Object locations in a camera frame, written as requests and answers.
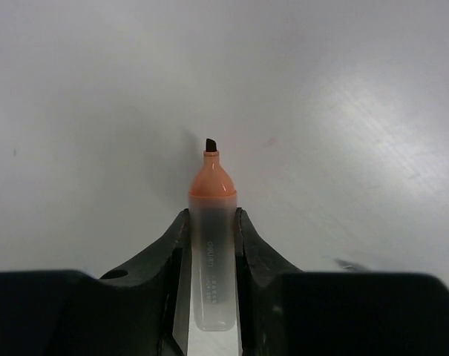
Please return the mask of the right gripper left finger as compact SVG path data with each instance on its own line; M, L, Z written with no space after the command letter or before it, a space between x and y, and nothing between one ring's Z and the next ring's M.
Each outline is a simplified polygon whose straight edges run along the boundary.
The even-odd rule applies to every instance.
M181 211L165 233L137 255L106 272L100 281L117 290L120 306L112 325L128 349L141 355L187 355L189 344L191 245L189 211Z

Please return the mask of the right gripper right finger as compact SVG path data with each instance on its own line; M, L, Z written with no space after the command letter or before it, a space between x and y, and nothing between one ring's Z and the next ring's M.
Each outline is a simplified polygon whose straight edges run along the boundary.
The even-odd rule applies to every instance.
M234 219L237 329L242 355L288 355L284 277L301 270L257 232L247 212Z

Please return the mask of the orange highlighter pen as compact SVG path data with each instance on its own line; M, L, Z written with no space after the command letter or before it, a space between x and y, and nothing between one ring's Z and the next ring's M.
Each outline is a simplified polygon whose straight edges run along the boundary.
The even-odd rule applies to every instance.
M236 322L234 218L237 191L208 138L203 166L189 189L194 320L204 332L224 332Z

